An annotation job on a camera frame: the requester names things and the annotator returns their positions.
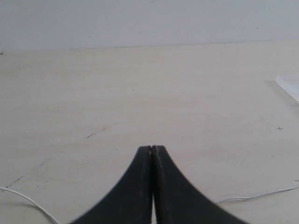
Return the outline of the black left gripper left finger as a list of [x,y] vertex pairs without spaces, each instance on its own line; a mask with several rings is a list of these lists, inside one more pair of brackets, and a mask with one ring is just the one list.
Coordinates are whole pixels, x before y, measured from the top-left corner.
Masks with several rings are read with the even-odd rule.
[[152,216],[152,154],[139,147],[114,187],[73,224],[150,224]]

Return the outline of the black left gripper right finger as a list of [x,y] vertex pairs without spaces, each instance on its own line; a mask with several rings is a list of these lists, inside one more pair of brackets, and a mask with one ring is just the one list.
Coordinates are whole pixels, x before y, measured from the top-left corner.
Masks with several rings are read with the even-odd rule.
[[154,201],[158,224],[244,224],[198,191],[164,146],[152,148]]

